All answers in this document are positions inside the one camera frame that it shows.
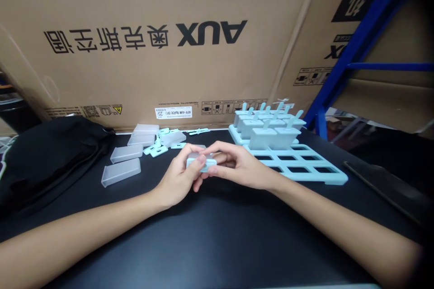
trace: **light blue mold tray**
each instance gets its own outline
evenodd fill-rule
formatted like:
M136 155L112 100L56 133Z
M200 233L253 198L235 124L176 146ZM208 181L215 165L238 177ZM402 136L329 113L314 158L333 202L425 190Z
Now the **light blue mold tray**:
M258 157L265 166L274 168L285 177L297 182L324 182L327 185L344 185L348 176L336 166L306 145L295 139L291 150L250 150L250 140L243 140L233 125L229 132L237 145L242 145L252 155Z

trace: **white label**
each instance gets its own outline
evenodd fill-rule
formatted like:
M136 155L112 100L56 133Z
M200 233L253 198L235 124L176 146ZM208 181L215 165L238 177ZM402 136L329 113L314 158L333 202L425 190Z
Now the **white label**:
M165 120L169 118L192 118L193 117L191 106L156 108L155 115L159 120Z

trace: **black bag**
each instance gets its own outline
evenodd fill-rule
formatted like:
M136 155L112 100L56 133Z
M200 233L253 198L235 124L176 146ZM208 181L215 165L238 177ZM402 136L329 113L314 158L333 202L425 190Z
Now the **black bag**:
M61 117L25 131L9 149L0 180L0 216L48 205L107 154L115 132L84 117Z

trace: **forearm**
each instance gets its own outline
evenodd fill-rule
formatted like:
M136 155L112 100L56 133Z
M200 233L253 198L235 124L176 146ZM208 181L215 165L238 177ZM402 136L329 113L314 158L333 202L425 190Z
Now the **forearm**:
M399 288L411 276L421 246L288 179L271 190L342 248L385 287Z
M77 261L165 210L153 192L82 211L0 244L0 288L40 288Z

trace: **blue shelf frame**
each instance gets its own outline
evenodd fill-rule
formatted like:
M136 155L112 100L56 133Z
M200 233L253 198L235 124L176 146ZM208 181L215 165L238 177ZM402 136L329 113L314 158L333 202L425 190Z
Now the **blue shelf frame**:
M383 33L393 16L406 0L374 0L364 19L351 37L345 52L334 66L322 86L304 121L309 130L316 130L327 139L325 113L335 102L355 70L434 71L434 63L366 63L372 47Z

